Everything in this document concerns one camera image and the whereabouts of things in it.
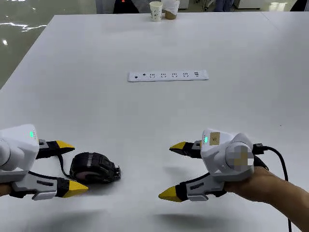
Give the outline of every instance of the brown cup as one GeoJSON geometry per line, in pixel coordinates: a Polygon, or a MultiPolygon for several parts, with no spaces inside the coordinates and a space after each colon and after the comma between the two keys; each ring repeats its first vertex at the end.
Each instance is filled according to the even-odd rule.
{"type": "Polygon", "coordinates": [[[173,14],[173,13],[171,13],[169,11],[165,11],[165,18],[166,19],[175,19],[176,16],[177,16],[176,14],[173,14]]]}

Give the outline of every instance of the black cable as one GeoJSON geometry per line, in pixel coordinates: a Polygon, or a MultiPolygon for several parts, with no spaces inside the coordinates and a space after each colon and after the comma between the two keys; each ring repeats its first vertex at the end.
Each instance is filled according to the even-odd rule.
{"type": "Polygon", "coordinates": [[[64,171],[63,169],[63,158],[62,158],[62,155],[57,155],[58,159],[59,159],[59,162],[60,162],[60,167],[61,167],[61,170],[62,170],[62,173],[67,177],[67,178],[70,178],[72,179],[72,177],[68,174],[66,174],[66,172],[64,171]]]}
{"type": "MultiPolygon", "coordinates": [[[[284,180],[289,181],[288,172],[286,170],[285,162],[284,162],[284,159],[283,159],[282,155],[280,154],[280,152],[277,151],[276,149],[270,147],[270,146],[261,146],[260,149],[262,149],[263,151],[269,150],[269,151],[272,151],[272,152],[277,154],[277,156],[280,159],[281,165],[282,165],[284,180]]],[[[288,227],[289,227],[289,232],[292,232],[292,225],[291,225],[291,221],[289,220],[289,218],[288,218],[288,227]]]]}

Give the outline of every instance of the label sticker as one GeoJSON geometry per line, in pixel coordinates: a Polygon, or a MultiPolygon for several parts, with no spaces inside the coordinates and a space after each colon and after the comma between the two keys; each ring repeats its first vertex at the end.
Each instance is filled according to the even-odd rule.
{"type": "Polygon", "coordinates": [[[220,132],[211,132],[209,145],[219,145],[220,144],[220,132]]]}

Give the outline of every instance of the white power strip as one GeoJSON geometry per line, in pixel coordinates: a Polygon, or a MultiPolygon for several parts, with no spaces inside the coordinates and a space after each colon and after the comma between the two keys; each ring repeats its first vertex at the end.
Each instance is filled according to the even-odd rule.
{"type": "Polygon", "coordinates": [[[208,80],[206,70],[185,70],[171,72],[129,72],[127,81],[190,81],[208,80]]]}

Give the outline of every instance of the finger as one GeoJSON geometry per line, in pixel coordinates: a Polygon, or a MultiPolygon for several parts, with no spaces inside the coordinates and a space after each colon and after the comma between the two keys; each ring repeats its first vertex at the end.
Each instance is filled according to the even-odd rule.
{"type": "Polygon", "coordinates": [[[0,185],[0,196],[4,196],[7,194],[10,194],[12,191],[12,188],[8,184],[1,184],[0,185]]]}

